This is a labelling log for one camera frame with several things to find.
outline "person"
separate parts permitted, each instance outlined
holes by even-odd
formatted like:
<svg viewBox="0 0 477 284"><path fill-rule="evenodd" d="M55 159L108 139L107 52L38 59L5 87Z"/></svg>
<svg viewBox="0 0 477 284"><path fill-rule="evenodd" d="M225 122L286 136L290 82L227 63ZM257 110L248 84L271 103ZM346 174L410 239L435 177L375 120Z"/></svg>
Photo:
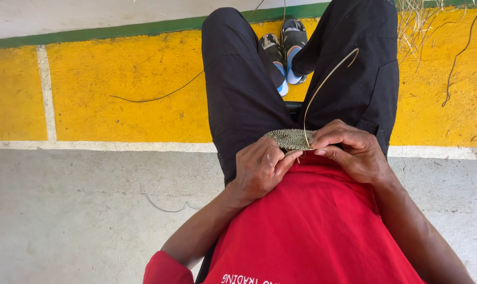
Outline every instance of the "person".
<svg viewBox="0 0 477 284"><path fill-rule="evenodd" d="M259 40L233 8L204 21L209 125L225 189L153 255L144 283L193 283L190 269L204 256L195 283L474 283L387 163L399 88L393 2L333 0L308 42L300 23L286 21L279 43ZM316 89L355 48L304 120ZM312 72L293 121L285 81ZM263 137L303 123L314 151L285 156Z"/></svg>

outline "red t-shirt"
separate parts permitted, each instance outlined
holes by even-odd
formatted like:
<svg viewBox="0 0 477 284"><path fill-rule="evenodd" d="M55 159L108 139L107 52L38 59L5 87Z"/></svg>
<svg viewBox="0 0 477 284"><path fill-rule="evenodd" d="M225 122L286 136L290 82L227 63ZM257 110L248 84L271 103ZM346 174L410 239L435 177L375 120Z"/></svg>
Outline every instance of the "red t-shirt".
<svg viewBox="0 0 477 284"><path fill-rule="evenodd" d="M230 222L204 283L424 283L381 221L371 187L307 152ZM193 283L165 252L144 283Z"/></svg>

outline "gray concrete floor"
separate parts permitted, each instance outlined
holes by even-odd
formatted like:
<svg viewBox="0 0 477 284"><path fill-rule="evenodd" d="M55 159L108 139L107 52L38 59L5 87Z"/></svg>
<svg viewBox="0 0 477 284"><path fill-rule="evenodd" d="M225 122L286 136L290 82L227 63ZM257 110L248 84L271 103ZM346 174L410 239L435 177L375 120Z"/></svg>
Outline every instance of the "gray concrete floor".
<svg viewBox="0 0 477 284"><path fill-rule="evenodd" d="M389 162L477 282L477 161ZM0 283L139 283L222 185L216 154L0 150Z"/></svg>

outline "foot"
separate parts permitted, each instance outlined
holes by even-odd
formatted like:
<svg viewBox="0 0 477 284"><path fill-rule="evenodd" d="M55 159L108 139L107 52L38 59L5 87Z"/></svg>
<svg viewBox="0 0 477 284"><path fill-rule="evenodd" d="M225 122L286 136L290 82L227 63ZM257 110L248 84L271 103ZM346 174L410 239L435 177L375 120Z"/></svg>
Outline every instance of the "foot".
<svg viewBox="0 0 477 284"><path fill-rule="evenodd" d="M307 80L307 76L303 75L299 77L295 75L292 70L292 60L305 44L307 44L307 31L300 20L288 19L282 23L280 36L282 39L284 58L286 59L287 81L292 85L299 85Z"/></svg>
<svg viewBox="0 0 477 284"><path fill-rule="evenodd" d="M282 48L280 48L279 38L277 38L277 36L273 33L267 33L261 37L260 42L261 46L267 52L273 64L285 77L286 72L284 70L284 56L282 53ZM288 86L286 80L284 80L281 86L276 87L281 97L284 97L287 94Z"/></svg>

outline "pant leg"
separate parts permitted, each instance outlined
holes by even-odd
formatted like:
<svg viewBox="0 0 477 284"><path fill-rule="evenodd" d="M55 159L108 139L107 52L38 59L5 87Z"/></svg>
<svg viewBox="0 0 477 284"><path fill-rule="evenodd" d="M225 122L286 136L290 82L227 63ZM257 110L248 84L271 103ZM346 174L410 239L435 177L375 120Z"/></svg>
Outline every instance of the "pant leg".
<svg viewBox="0 0 477 284"><path fill-rule="evenodd" d="M225 184L236 177L235 155L266 132L295 127L268 58L239 11L220 8L202 24L209 126Z"/></svg>
<svg viewBox="0 0 477 284"><path fill-rule="evenodd" d="M314 71L298 123L324 78L354 48L324 83L307 112L307 129L333 119L377 136L387 155L398 103L396 8L388 0L333 0L304 48L293 59L296 75Z"/></svg>

